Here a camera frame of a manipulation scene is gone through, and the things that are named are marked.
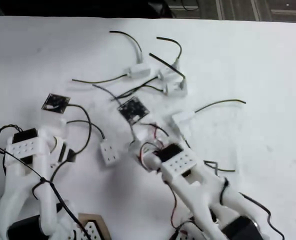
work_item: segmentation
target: wire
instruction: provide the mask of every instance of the wire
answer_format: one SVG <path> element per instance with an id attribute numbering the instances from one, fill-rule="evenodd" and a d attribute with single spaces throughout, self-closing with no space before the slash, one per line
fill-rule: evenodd
<path id="1" fill-rule="evenodd" d="M 106 93 L 110 94 L 113 97 L 113 99 L 115 99 L 117 101 L 117 103 L 119 104 L 119 106 L 120 107 L 122 106 L 122 103 L 120 102 L 120 100 L 111 91 L 109 91 L 108 89 L 106 89 L 106 88 L 104 88 L 102 86 L 96 85 L 96 84 L 93 84 L 93 86 L 95 88 L 101 89 L 101 90 L 105 91 Z M 135 136 L 134 128 L 133 128 L 132 124 L 128 120 L 127 120 L 127 123 L 130 126 L 131 135 L 133 137 L 133 140 L 132 140 L 131 143 L 134 143 L 136 141 L 136 136 Z"/>
<path id="2" fill-rule="evenodd" d="M 67 124 L 71 124 L 71 123 L 88 123 L 88 121 L 86 121 L 86 120 L 73 120 L 73 121 L 68 121 L 67 122 Z M 96 124 L 91 123 L 91 125 L 93 127 L 95 127 L 96 129 L 98 129 L 98 131 L 101 134 L 102 139 L 105 139 L 106 138 L 104 132 Z"/>
<path id="3" fill-rule="evenodd" d="M 165 41 L 169 41 L 169 42 L 173 42 L 173 43 L 177 44 L 179 46 L 179 48 L 180 48 L 180 52 L 179 52 L 179 54 L 177 56 L 177 60 L 180 58 L 180 56 L 182 55 L 183 49 L 182 49 L 182 46 L 180 45 L 179 42 L 177 42 L 176 40 L 173 40 L 171 38 L 166 38 L 166 37 L 161 37 L 161 36 L 157 36 L 156 38 L 158 40 L 165 40 Z"/>
<path id="4" fill-rule="evenodd" d="M 186 6 L 184 4 L 184 0 L 180 0 L 180 1 L 181 1 L 181 5 L 182 5 L 183 9 L 185 9 L 186 11 L 192 12 L 192 11 L 196 11 L 196 10 L 199 10 L 200 9 L 200 5 L 199 5 L 199 1 L 198 0 L 196 0 L 196 4 L 197 4 L 198 7 L 197 8 L 194 8 L 194 9 L 186 8 Z"/>
<path id="5" fill-rule="evenodd" d="M 229 181 L 227 180 L 227 178 L 224 178 L 224 184 L 223 184 L 223 187 L 222 187 L 222 190 L 220 192 L 220 196 L 219 196 L 219 202 L 221 205 L 223 205 L 223 196 L 224 196 L 224 193 L 226 191 L 226 189 L 228 188 L 229 186 Z M 260 202 L 252 199 L 250 196 L 247 196 L 243 193 L 240 192 L 240 194 L 245 198 L 247 199 L 248 201 L 252 202 L 253 204 L 257 205 L 258 207 L 260 207 L 262 210 L 264 210 L 267 214 L 268 214 L 268 217 L 267 217 L 267 223 L 268 225 L 276 232 L 278 233 L 281 237 L 282 237 L 282 240 L 285 240 L 285 236 L 284 234 L 279 231 L 276 227 L 273 226 L 273 224 L 271 223 L 271 218 L 272 218 L 272 213 L 271 211 L 265 207 L 264 205 L 262 205 Z"/>
<path id="6" fill-rule="evenodd" d="M 17 161 L 21 162 L 23 165 L 25 165 L 27 168 L 29 168 L 31 171 L 33 171 L 35 174 L 37 174 L 38 177 L 40 177 L 40 182 L 35 185 L 32 188 L 32 194 L 34 194 L 34 190 L 39 187 L 40 185 L 44 184 L 44 183 L 49 183 L 50 187 L 52 188 L 54 194 L 56 195 L 56 197 L 58 198 L 60 204 L 62 205 L 62 207 L 66 210 L 66 212 L 69 214 L 69 216 L 73 219 L 73 221 L 79 225 L 79 227 L 82 229 L 82 231 L 84 232 L 84 234 L 87 236 L 88 240 L 91 240 L 91 237 L 89 236 L 87 230 L 84 228 L 84 226 L 80 223 L 80 221 L 76 218 L 76 216 L 70 211 L 70 209 L 67 207 L 67 205 L 65 204 L 64 200 L 62 199 L 61 195 L 59 194 L 59 192 L 57 191 L 55 185 L 53 182 L 46 180 L 44 177 L 42 177 L 38 172 L 36 172 L 32 167 L 30 167 L 28 164 L 26 164 L 25 162 L 23 162 L 22 160 L 20 160 L 19 158 L 15 157 L 14 155 L 12 155 L 11 153 L 9 153 L 6 150 L 3 150 L 0 147 L 0 151 L 3 151 L 4 154 L 8 154 L 11 157 L 13 157 L 14 159 L 16 159 Z"/>
<path id="7" fill-rule="evenodd" d="M 79 83 L 84 83 L 84 84 L 103 84 L 103 83 L 108 83 L 108 82 L 111 82 L 111 81 L 121 79 L 122 77 L 126 77 L 126 76 L 127 76 L 127 74 L 123 74 L 123 75 L 117 76 L 115 78 L 112 78 L 112 79 L 109 79 L 109 80 L 104 80 L 104 81 L 83 81 L 83 80 L 77 80 L 77 79 L 72 79 L 72 81 L 79 82 Z"/>
<path id="8" fill-rule="evenodd" d="M 250 196 L 247 196 L 243 193 L 240 192 L 240 194 L 247 200 L 249 200 L 250 202 L 252 202 L 253 204 L 256 204 L 258 207 L 260 207 L 262 210 L 264 210 L 267 214 L 268 214 L 268 218 L 267 218 L 267 222 L 268 222 L 268 225 L 276 232 L 278 233 L 281 237 L 282 237 L 282 240 L 285 240 L 285 236 L 284 234 L 279 231 L 277 228 L 275 228 L 272 223 L 271 223 L 271 218 L 272 218 L 272 213 L 270 212 L 270 210 L 265 207 L 264 205 L 262 205 L 260 202 L 252 199 Z"/>
<path id="9" fill-rule="evenodd" d="M 139 89 L 143 88 L 144 86 L 146 86 L 148 83 L 152 82 L 153 80 L 157 79 L 158 77 L 155 76 L 154 78 L 152 79 L 149 79 L 148 81 L 145 81 L 143 84 L 139 85 L 139 86 L 136 86 L 122 94 L 120 94 L 119 96 L 117 96 L 116 98 L 117 99 L 123 99 L 123 98 L 127 98 L 129 96 L 131 96 L 132 94 L 134 94 L 135 92 L 137 92 Z"/>
<path id="10" fill-rule="evenodd" d="M 21 127 L 19 127 L 18 125 L 14 125 L 14 124 L 9 124 L 9 125 L 5 125 L 5 126 L 2 126 L 0 128 L 0 134 L 2 133 L 2 131 L 4 129 L 7 129 L 7 128 L 14 128 L 16 129 L 19 133 L 23 131 L 23 129 Z"/>
<path id="11" fill-rule="evenodd" d="M 206 161 L 206 160 L 204 160 L 203 161 L 203 163 L 207 166 L 207 167 L 209 167 L 209 168 L 211 168 L 211 169 L 215 169 L 215 171 L 218 173 L 218 171 L 219 172 L 226 172 L 226 173 L 234 173 L 234 172 L 236 172 L 236 170 L 230 170 L 230 169 L 221 169 L 221 168 L 218 168 L 218 162 L 216 162 L 216 161 Z"/>
<path id="12" fill-rule="evenodd" d="M 90 138 L 92 136 L 92 121 L 90 119 L 90 116 L 88 114 L 88 112 L 86 111 L 86 109 L 84 109 L 82 106 L 80 105 L 77 105 L 77 104 L 68 104 L 67 105 L 68 107 L 77 107 L 77 108 L 80 108 L 81 110 L 83 110 L 84 114 L 86 115 L 87 117 L 87 122 L 89 123 L 89 134 L 88 134 L 88 138 L 87 138 L 87 141 L 85 143 L 85 145 L 77 152 L 75 152 L 74 154 L 71 155 L 71 157 L 67 157 L 67 159 L 65 161 L 63 161 L 53 172 L 51 178 L 50 178 L 50 181 L 53 182 L 54 181 L 54 178 L 57 174 L 57 172 L 59 171 L 59 169 L 67 162 L 69 162 L 70 159 L 74 158 L 76 155 L 80 154 L 82 151 L 84 151 L 86 149 L 86 147 L 88 146 L 89 144 L 89 141 L 90 141 Z"/>
<path id="13" fill-rule="evenodd" d="M 221 103 L 226 103 L 226 102 L 239 102 L 239 103 L 242 103 L 242 104 L 246 104 L 245 101 L 242 101 L 242 100 L 239 100 L 239 99 L 227 99 L 227 100 L 221 100 L 221 101 L 215 101 L 213 103 L 210 103 L 206 106 L 203 106 L 202 108 L 199 108 L 198 110 L 194 111 L 195 113 L 198 113 L 200 112 L 201 110 L 204 110 L 212 105 L 215 105 L 215 104 L 221 104 Z"/>
<path id="14" fill-rule="evenodd" d="M 171 190 L 171 193 L 173 195 L 173 198 L 174 198 L 174 205 L 173 205 L 173 209 L 172 209 L 172 212 L 171 212 L 171 217 L 170 217 L 170 223 L 171 223 L 171 226 L 174 228 L 174 229 L 177 229 L 179 226 L 175 227 L 174 225 L 174 214 L 175 214 L 175 210 L 177 208 L 177 197 L 175 195 L 175 192 L 174 190 L 172 189 L 172 187 L 169 185 L 168 182 L 164 182 Z"/>
<path id="15" fill-rule="evenodd" d="M 31 166 L 29 166 L 28 164 L 26 164 L 24 161 L 20 160 L 19 158 L 17 158 L 16 156 L 14 156 L 13 154 L 11 154 L 10 152 L 2 149 L 0 147 L 0 151 L 3 152 L 3 154 L 8 154 L 11 157 L 13 157 L 14 159 L 16 159 L 17 161 L 21 162 L 23 165 L 25 165 L 27 168 L 29 168 L 31 171 L 33 171 L 35 174 L 37 174 L 40 178 L 42 177 L 38 172 L 36 172 Z"/>
<path id="16" fill-rule="evenodd" d="M 44 183 L 48 183 L 51 187 L 51 189 L 53 190 L 54 194 L 56 195 L 57 199 L 59 200 L 59 203 L 61 204 L 61 206 L 65 209 L 65 211 L 68 213 L 68 215 L 72 218 L 72 220 L 81 228 L 81 230 L 83 231 L 83 233 L 85 234 L 85 236 L 88 238 L 88 240 L 91 240 L 91 236 L 89 235 L 89 233 L 87 232 L 87 230 L 85 229 L 85 227 L 83 226 L 83 224 L 78 220 L 78 218 L 73 214 L 73 212 L 68 208 L 68 206 L 66 205 L 65 201 L 63 200 L 62 196 L 59 194 L 57 188 L 55 187 L 55 184 L 52 181 L 48 181 L 46 180 L 44 177 L 42 177 L 40 179 L 40 182 L 38 184 L 36 184 L 33 188 L 32 188 L 32 194 L 33 196 L 37 199 L 36 195 L 35 195 L 35 190 L 36 188 L 38 188 L 39 186 L 41 186 Z"/>
<path id="17" fill-rule="evenodd" d="M 145 142 L 142 146 L 141 146 L 141 148 L 140 148 L 140 151 L 139 151 L 139 161 L 140 161 L 140 163 L 141 163 L 141 165 L 146 169 L 146 170 L 148 170 L 148 167 L 144 164 L 144 161 L 143 161 L 143 149 L 144 149 L 144 146 L 145 145 L 152 145 L 152 146 L 154 146 L 155 148 L 157 148 L 158 150 L 160 150 L 160 148 L 157 146 L 157 145 L 155 145 L 155 144 L 153 144 L 153 143 L 151 143 L 151 142 Z"/>
<path id="18" fill-rule="evenodd" d="M 153 57 L 154 59 L 156 59 L 157 61 L 161 62 L 162 64 L 166 65 L 168 68 L 170 68 L 171 70 L 173 70 L 175 73 L 179 74 L 180 76 L 182 76 L 183 79 L 186 79 L 185 75 L 183 75 L 180 71 L 178 71 L 176 68 L 174 68 L 173 66 L 171 66 L 169 63 L 165 62 L 164 60 L 162 60 L 161 58 L 157 57 L 156 55 L 149 53 L 150 57 Z"/>
<path id="19" fill-rule="evenodd" d="M 130 36 L 128 33 L 125 33 L 125 32 L 123 32 L 123 31 L 109 31 L 109 32 L 112 33 L 112 34 L 123 34 L 123 35 L 128 36 L 129 38 L 131 38 L 132 40 L 134 40 L 134 42 L 137 44 L 137 46 L 138 46 L 138 48 L 139 48 L 141 54 L 143 53 L 142 48 L 140 47 L 139 43 L 136 41 L 136 39 L 134 39 L 134 38 L 133 38 L 132 36 Z"/>
<path id="20" fill-rule="evenodd" d="M 154 123 L 141 123 L 141 125 L 148 125 L 148 126 L 152 126 L 156 129 L 159 129 L 161 130 L 167 137 L 169 137 L 169 134 L 168 132 L 166 132 L 163 128 L 161 128 L 160 126 L 158 126 L 157 124 L 154 124 Z"/>

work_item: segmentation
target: electronic component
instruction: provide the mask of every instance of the electronic component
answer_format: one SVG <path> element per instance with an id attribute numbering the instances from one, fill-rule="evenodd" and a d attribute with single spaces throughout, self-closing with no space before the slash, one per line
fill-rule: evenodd
<path id="1" fill-rule="evenodd" d="M 138 97 L 135 96 L 119 106 L 118 111 L 127 120 L 127 122 L 130 123 L 130 125 L 134 125 L 150 113 L 142 102 L 139 101 Z"/>
<path id="2" fill-rule="evenodd" d="M 53 93 L 50 93 L 42 105 L 41 109 L 63 114 L 66 110 L 66 107 L 68 106 L 70 101 L 70 97 L 67 96 L 60 96 Z"/>
<path id="3" fill-rule="evenodd" d="M 104 139 L 100 144 L 101 154 L 106 167 L 116 164 L 119 160 L 117 151 L 108 139 Z"/>

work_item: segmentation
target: red wire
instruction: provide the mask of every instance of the red wire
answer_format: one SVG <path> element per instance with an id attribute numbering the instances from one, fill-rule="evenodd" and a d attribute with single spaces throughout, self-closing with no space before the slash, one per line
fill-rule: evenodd
<path id="1" fill-rule="evenodd" d="M 172 195 L 173 195 L 173 198 L 174 198 L 174 206 L 173 206 L 173 209 L 172 209 L 172 213 L 171 213 L 171 217 L 170 217 L 170 223 L 171 223 L 171 226 L 174 228 L 174 229 L 177 229 L 177 227 L 175 227 L 174 225 L 174 214 L 175 214 L 175 210 L 177 208 L 177 197 L 174 193 L 174 190 L 172 189 L 172 187 L 167 184 L 168 187 L 170 188 L 171 192 L 172 192 Z"/>

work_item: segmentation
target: black circuit board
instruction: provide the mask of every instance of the black circuit board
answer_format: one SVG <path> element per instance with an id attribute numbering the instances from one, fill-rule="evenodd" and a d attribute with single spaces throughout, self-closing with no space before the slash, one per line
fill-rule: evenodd
<path id="1" fill-rule="evenodd" d="M 70 97 L 50 93 L 41 109 L 63 114 L 70 101 Z"/>
<path id="2" fill-rule="evenodd" d="M 118 111 L 131 125 L 134 125 L 150 113 L 136 96 L 118 107 Z"/>

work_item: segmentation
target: robotic arm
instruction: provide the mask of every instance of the robotic arm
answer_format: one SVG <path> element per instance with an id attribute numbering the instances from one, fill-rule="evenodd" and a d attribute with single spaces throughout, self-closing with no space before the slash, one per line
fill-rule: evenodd
<path id="1" fill-rule="evenodd" d="M 187 223 L 195 239 L 269 240 L 259 226 L 267 224 L 254 205 L 216 176 L 189 148 L 171 143 L 162 150 L 147 149 L 142 164 L 159 171 L 193 215 L 198 229 Z M 212 212 L 217 218 L 213 221 Z"/>

